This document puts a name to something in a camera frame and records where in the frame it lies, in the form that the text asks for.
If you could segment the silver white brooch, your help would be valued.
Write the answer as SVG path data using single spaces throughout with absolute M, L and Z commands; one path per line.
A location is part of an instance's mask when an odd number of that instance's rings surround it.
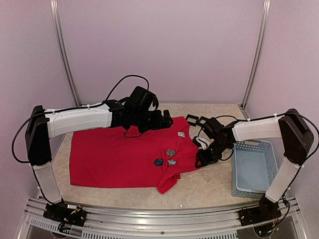
M 167 161 L 168 165 L 176 165 L 177 162 L 174 159 L 168 160 Z

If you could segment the red t-shirt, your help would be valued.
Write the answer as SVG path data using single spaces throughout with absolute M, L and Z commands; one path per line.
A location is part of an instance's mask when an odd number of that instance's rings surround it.
M 69 173 L 73 186 L 95 188 L 157 188 L 164 194 L 180 175 L 197 170 L 197 146 L 184 117 L 173 118 L 170 128 L 140 134 L 137 127 L 97 128 L 73 134 Z M 174 156 L 167 156 L 172 149 Z M 162 166 L 155 166 L 158 158 Z M 176 165 L 168 165 L 174 159 Z

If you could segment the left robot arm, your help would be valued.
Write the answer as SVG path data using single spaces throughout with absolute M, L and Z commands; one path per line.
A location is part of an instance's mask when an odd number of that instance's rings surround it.
M 161 111 L 158 106 L 156 100 L 136 104 L 124 98 L 68 109 L 45 110 L 42 106 L 33 109 L 25 133 L 27 158 L 43 198 L 51 204 L 49 211 L 57 220 L 66 221 L 70 211 L 61 204 L 63 198 L 51 164 L 50 139 L 95 128 L 123 127 L 128 130 L 136 126 L 143 134 L 148 130 L 171 127 L 173 120 L 169 111 Z

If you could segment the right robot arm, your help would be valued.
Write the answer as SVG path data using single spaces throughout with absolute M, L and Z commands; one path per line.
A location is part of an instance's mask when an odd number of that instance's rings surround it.
M 275 154 L 282 157 L 278 172 L 255 210 L 255 217 L 260 221 L 274 213 L 274 206 L 291 187 L 301 167 L 318 150 L 318 146 L 313 146 L 315 136 L 318 136 L 313 131 L 318 131 L 318 127 L 295 108 L 256 119 L 235 119 L 227 125 L 217 117 L 201 117 L 196 124 L 211 140 L 208 142 L 199 136 L 193 138 L 199 148 L 197 168 L 221 161 L 223 152 L 239 142 L 270 139 L 282 144 L 275 147 Z

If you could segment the blue round brooch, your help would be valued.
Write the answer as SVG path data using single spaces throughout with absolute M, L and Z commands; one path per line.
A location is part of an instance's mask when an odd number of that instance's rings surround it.
M 158 158 L 154 161 L 155 166 L 162 166 L 164 164 L 164 160 L 161 158 Z

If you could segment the blue plastic basket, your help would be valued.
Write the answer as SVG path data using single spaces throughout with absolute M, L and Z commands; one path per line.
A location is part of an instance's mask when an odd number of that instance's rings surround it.
M 232 155 L 232 196 L 260 199 L 278 172 L 271 142 L 242 141 Z

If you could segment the black square frame middle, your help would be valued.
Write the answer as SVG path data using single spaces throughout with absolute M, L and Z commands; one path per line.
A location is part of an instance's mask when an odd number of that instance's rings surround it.
M 204 126 L 205 123 L 207 123 L 209 121 L 209 118 L 201 116 L 197 122 L 197 125 L 202 127 Z

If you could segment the black square frame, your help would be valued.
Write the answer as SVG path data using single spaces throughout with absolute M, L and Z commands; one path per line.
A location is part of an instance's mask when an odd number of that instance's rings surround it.
M 197 122 L 197 125 L 202 127 L 204 126 L 205 123 L 207 123 L 209 121 L 209 118 L 201 116 Z
M 199 117 L 188 114 L 185 119 L 189 123 L 190 126 L 196 127 L 198 120 L 199 120 Z

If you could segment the black square frame left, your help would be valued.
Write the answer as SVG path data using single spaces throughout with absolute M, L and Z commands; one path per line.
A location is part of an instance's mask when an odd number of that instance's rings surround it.
M 199 120 L 199 117 L 188 114 L 185 119 L 189 123 L 190 126 L 196 127 L 198 120 Z

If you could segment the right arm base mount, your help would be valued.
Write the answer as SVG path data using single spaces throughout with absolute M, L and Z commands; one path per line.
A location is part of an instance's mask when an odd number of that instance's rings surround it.
M 260 207 L 242 208 L 238 212 L 241 226 L 263 223 L 266 221 L 278 219 L 282 216 L 281 210 L 274 209 L 272 212 L 261 211 Z

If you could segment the aluminium front rail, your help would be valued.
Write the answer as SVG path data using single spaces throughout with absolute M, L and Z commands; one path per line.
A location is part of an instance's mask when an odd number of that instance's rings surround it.
M 256 239 L 257 225 L 242 226 L 239 211 L 256 202 L 197 209 L 120 209 L 84 206 L 83 227 L 43 217 L 46 202 L 30 198 L 22 214 L 18 239 Z

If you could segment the right aluminium corner post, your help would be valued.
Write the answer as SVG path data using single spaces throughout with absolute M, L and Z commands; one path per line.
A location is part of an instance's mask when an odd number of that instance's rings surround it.
M 256 80 L 256 75 L 258 72 L 258 67 L 259 67 L 261 56 L 262 56 L 262 50 L 263 50 L 264 41 L 265 41 L 266 32 L 267 32 L 270 6 L 271 6 L 271 0 L 263 1 L 263 9 L 262 9 L 261 22 L 260 22 L 260 27 L 259 27 L 258 37 L 257 37 L 257 44 L 256 44 L 255 52 L 254 52 L 252 67 L 249 73 L 248 83 L 247 83 L 244 97 L 241 103 L 241 109 L 243 111 L 247 109 L 249 99 L 253 90 L 253 86 Z

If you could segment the aluminium corner post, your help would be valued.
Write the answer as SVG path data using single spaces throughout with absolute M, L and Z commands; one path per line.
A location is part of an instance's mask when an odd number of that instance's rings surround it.
M 58 47 L 59 47 L 59 51 L 60 51 L 60 56 L 61 56 L 62 64 L 64 67 L 64 71 L 66 74 L 66 78 L 67 78 L 67 83 L 69 85 L 74 104 L 76 106 L 80 106 L 81 101 L 80 101 L 80 97 L 79 97 L 79 94 L 78 94 L 78 91 L 76 88 L 76 84 L 74 82 L 74 78 L 73 78 L 73 74 L 71 71 L 70 62 L 69 62 L 69 58 L 68 58 L 67 50 L 66 50 L 66 46 L 65 46 L 63 29 L 62 29 L 60 14 L 59 14 L 58 1 L 57 0 L 50 0 L 50 8 L 51 8 L 51 13 L 52 13 L 52 17 L 53 17 L 53 24 L 54 24 L 55 35 L 57 38 L 57 43 L 58 43 Z
M 247 83 L 244 97 L 241 103 L 241 109 L 243 111 L 247 109 L 249 99 L 253 90 L 253 86 L 256 80 L 256 75 L 258 72 L 258 67 L 259 67 L 261 56 L 262 56 L 262 50 L 263 50 L 264 41 L 265 41 L 266 32 L 267 32 L 270 6 L 271 6 L 271 0 L 263 1 L 263 9 L 262 9 L 261 22 L 260 22 L 260 27 L 259 27 L 258 37 L 257 37 L 257 44 L 256 44 L 255 52 L 254 52 L 252 67 L 249 73 L 248 83 Z

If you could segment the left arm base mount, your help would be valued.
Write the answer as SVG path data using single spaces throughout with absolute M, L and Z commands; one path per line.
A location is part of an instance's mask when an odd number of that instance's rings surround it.
M 87 211 L 81 205 L 65 203 L 46 204 L 43 217 L 56 222 L 83 227 L 87 217 Z

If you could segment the left aluminium corner post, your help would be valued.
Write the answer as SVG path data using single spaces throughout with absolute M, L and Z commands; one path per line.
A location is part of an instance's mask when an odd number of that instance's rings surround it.
M 53 17 L 53 24 L 54 24 L 55 35 L 57 38 L 57 43 L 58 43 L 58 47 L 59 47 L 59 51 L 60 51 L 60 56 L 61 56 L 62 64 L 64 67 L 64 71 L 66 74 L 66 78 L 67 78 L 67 83 L 69 85 L 74 104 L 76 106 L 80 106 L 81 101 L 80 101 L 80 97 L 79 97 L 79 94 L 78 94 L 78 91 L 76 88 L 76 84 L 74 82 L 74 78 L 73 78 L 73 74 L 71 71 L 70 62 L 69 62 L 69 58 L 68 58 L 67 50 L 66 50 L 66 46 L 65 46 L 63 29 L 62 29 L 60 14 L 59 14 L 58 1 L 57 0 L 50 0 L 50 8 L 51 8 L 51 13 L 52 13 L 52 17 Z

